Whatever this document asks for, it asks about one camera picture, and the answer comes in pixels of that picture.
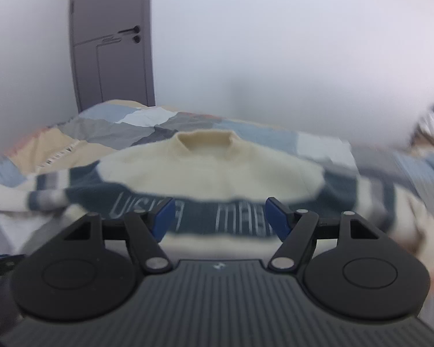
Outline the cream knit sweater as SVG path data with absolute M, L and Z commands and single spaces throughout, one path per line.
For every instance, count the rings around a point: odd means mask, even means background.
M 88 165 L 51 171 L 18 187 L 0 184 L 0 211 L 62 209 L 75 219 L 107 219 L 177 202 L 170 232 L 233 237 L 273 236 L 268 198 L 326 218 L 353 211 L 427 265 L 434 260 L 434 218 L 411 191 L 389 181 L 325 168 L 245 141 L 230 131 L 179 132 L 122 149 Z

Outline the pile of clothes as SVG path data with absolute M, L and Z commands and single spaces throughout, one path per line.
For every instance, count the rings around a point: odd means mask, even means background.
M 410 144 L 411 147 L 434 147 L 434 106 L 417 121 Z

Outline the patchwork bed quilt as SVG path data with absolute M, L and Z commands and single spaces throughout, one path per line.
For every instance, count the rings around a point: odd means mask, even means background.
M 402 154 L 392 149 L 355 146 L 327 136 L 175 112 L 162 107 L 142 107 L 120 100 L 99 104 L 66 123 L 42 129 L 14 147 L 0 160 L 0 184 L 18 187 L 39 174 L 88 165 L 122 149 L 160 142 L 179 132 L 198 130 L 230 131 L 245 141 L 325 168 L 392 182 L 411 191 L 434 218 L 434 152 Z M 0 211 L 0 254 L 34 252 L 86 212 L 71 219 L 62 209 Z M 162 245 L 174 260 L 267 259 L 279 245 L 279 239 L 275 233 L 271 237 L 257 238 L 177 234 L 168 229 Z M 425 266 L 431 273 L 434 291 L 434 260 Z

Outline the grey door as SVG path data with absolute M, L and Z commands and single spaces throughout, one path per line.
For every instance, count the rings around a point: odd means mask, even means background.
M 118 34 L 136 25 L 140 43 Z M 79 110 L 114 99 L 155 105 L 151 0 L 70 0 L 69 27 Z

